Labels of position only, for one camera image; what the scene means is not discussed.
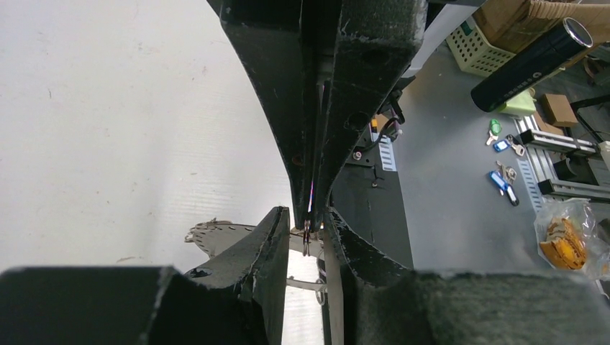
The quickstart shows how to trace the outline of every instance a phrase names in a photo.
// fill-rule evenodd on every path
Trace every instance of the plastic bag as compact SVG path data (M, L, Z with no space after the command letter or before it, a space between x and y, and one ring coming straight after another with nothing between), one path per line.
M587 199L545 203L534 228L538 254L549 265L580 270L592 280L610 280L610 244L600 239Z

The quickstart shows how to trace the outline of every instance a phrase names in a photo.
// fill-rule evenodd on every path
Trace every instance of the cable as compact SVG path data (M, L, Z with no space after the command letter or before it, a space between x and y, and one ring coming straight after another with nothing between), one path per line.
M379 145L379 143L381 142L381 140L383 139L383 136L386 135L386 132L388 131L388 129L390 128L390 126L394 123L394 122L398 122L400 121L397 117L393 117L391 119L389 119L386 124L383 125L383 127L381 127L381 130L379 131L379 136L377 137L377 140L375 140L373 143L371 143L370 145L368 145L367 147L363 148L361 150L361 152L367 152L371 149L373 149L375 146Z
M586 136L587 134L593 134L593 133L599 133L599 134L610 135L610 133L608 133L608 132L604 132L604 131L589 131L589 132L586 132L585 134L583 134L583 135L579 136L579 137L578 137L578 138L576 138L576 139L582 139L582 138L583 138L584 136Z

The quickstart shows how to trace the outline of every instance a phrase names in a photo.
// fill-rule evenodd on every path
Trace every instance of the beige perforated basket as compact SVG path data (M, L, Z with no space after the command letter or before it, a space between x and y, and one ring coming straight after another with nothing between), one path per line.
M492 74L515 56L490 45L472 18L463 22L446 40L460 69L482 77Z

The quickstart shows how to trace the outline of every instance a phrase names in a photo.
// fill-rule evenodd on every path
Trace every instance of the gray table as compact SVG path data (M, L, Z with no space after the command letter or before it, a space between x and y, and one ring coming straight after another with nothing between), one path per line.
M400 100L406 123L394 151L414 267L550 269L537 253L535 213L520 174L517 207L488 177L496 160L519 173L512 149L496 153L485 146L490 119L502 123L502 136L516 134L516 127L507 115L476 108L470 90L480 81L461 72L441 47Z

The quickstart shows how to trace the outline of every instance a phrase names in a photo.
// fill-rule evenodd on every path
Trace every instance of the brown box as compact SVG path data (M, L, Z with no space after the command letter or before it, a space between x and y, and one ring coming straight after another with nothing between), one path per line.
M491 45L514 53L566 17L584 25L594 44L610 41L610 4L488 0L473 17Z
M546 123L537 111L534 113L534 119L536 119L536 123L538 124L538 127L541 131L557 135L564 135L563 130L561 128L557 128Z
M547 93L540 98L549 124L557 127L574 127L578 124L568 98Z

